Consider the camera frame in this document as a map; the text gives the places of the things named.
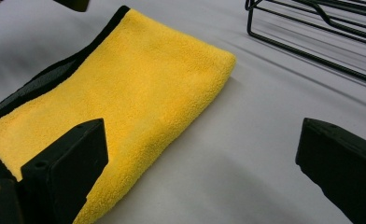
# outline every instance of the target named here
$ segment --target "folded towel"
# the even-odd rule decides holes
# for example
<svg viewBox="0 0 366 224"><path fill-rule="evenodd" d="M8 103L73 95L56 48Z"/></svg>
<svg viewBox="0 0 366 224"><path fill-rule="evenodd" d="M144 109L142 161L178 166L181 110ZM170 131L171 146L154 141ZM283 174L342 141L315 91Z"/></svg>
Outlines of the folded towel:
<svg viewBox="0 0 366 224"><path fill-rule="evenodd" d="M0 177L20 181L42 149L103 118L109 163L75 220L94 222L212 102L234 64L229 52L121 7L88 47L0 103Z"/></svg>

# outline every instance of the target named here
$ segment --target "yellow towel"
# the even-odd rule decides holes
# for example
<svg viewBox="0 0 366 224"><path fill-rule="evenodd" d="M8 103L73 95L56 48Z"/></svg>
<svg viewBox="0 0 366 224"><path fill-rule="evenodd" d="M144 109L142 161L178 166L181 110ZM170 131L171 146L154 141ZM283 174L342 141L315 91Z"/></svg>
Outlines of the yellow towel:
<svg viewBox="0 0 366 224"><path fill-rule="evenodd" d="M88 47L33 80L49 75L54 86L30 82L0 104L0 160L20 181L42 149L103 118L109 163L75 220L94 222L212 102L234 64L229 52L122 7Z"/></svg>

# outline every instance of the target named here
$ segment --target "white surface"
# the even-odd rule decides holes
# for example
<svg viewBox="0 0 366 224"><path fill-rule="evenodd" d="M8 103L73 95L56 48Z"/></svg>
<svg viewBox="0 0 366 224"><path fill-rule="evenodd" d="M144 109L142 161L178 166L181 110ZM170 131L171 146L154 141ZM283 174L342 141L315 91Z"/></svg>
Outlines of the white surface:
<svg viewBox="0 0 366 224"><path fill-rule="evenodd" d="M0 101L87 46L121 5L237 56L215 102L99 223L350 223L294 159L303 118L366 139L366 87L249 37L244 2L0 5Z"/></svg>

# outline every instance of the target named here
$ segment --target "metal rack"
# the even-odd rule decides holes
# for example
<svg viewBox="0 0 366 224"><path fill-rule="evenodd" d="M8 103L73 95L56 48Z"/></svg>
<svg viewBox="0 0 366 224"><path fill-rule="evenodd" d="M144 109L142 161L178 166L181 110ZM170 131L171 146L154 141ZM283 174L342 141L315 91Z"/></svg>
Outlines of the metal rack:
<svg viewBox="0 0 366 224"><path fill-rule="evenodd" d="M304 27L316 29L317 33L335 35L341 41L353 41L366 48L366 22L350 18L366 18L366 1L361 0L246 0L245 8L248 11L247 32L273 46L300 55L306 59L327 65L337 71L343 72L356 80L366 83L366 73L346 66L344 63L334 62L325 55L316 55L308 48L296 48L289 43L282 43L272 36L261 35L253 30L254 12L262 11L279 19L289 22L298 22Z"/></svg>

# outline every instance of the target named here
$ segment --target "dark object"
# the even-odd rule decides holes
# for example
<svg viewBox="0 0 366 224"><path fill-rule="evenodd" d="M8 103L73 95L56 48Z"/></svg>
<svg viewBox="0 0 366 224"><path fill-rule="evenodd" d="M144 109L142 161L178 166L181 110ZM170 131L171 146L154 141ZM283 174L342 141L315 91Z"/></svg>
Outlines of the dark object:
<svg viewBox="0 0 366 224"><path fill-rule="evenodd" d="M366 224L366 140L305 119L296 163L353 223Z"/></svg>
<svg viewBox="0 0 366 224"><path fill-rule="evenodd" d="M277 12L271 10L269 8L260 7L260 2L267 2L269 4L276 4L279 7L286 7L290 10L297 11L297 17L293 17L281 12ZM289 52L298 54L306 59L313 60L317 63L322 63L327 65L328 67L335 69L337 71L343 72L349 75L352 78L358 79L366 83L366 74L363 74L359 71L355 71L346 66L342 66L339 63L331 62L323 57L316 56L314 54L309 53L308 51L304 51L302 49L297 49L287 44L276 41L272 38L266 37L264 35L256 34L252 31L252 23L253 23L253 14L255 9L261 10L273 15L276 15L280 18L284 18L290 21L296 21L300 24L304 24L307 27L312 27L314 29L321 30L328 34L334 34L336 36L340 36L342 39L351 39L356 41L357 43L366 45L366 24L360 23L357 21L351 21L350 19L344 19L339 16L330 16L327 12L325 12L322 7L330 7L333 9L341 10L342 12L354 13L355 15L360 15L362 17L366 17L366 1L356 1L351 0L340 1L340 0L291 0L291 1L275 1L275 0L246 0L245 8L248 10L248 20L247 20L247 33L261 41L264 41L273 46L277 46L281 49L287 50ZM318 25L313 23L312 21L305 21L299 18L302 18L303 15L311 16L317 15L317 18L320 21L323 21L323 25Z"/></svg>
<svg viewBox="0 0 366 224"><path fill-rule="evenodd" d="M87 11L88 4L90 3L90 0L54 0L54 1L79 12Z"/></svg>
<svg viewBox="0 0 366 224"><path fill-rule="evenodd" d="M0 223L72 223L107 162L103 120L79 124L24 164L20 183L0 180Z"/></svg>

